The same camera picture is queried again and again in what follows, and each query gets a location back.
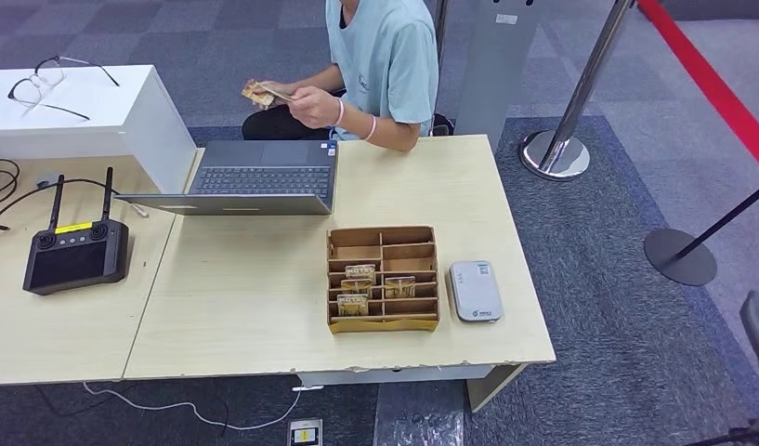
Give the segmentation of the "person's left hand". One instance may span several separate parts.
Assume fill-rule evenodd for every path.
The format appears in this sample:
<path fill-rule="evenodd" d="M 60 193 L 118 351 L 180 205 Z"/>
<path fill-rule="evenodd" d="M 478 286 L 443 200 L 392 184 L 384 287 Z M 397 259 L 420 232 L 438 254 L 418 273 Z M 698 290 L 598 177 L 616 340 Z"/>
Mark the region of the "person's left hand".
<path fill-rule="evenodd" d="M 335 126 L 343 116 L 341 100 L 316 86 L 298 88 L 291 99 L 290 113 L 308 128 Z"/>

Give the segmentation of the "person's right hand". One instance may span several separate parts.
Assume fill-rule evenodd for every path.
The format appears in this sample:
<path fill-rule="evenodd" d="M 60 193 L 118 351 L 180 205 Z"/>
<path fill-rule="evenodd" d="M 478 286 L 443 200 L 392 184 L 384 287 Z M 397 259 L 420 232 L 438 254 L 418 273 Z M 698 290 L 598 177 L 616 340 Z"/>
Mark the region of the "person's right hand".
<path fill-rule="evenodd" d="M 259 110 L 286 105 L 290 101 L 286 85 L 274 81 L 249 80 L 242 88 L 242 95 Z"/>

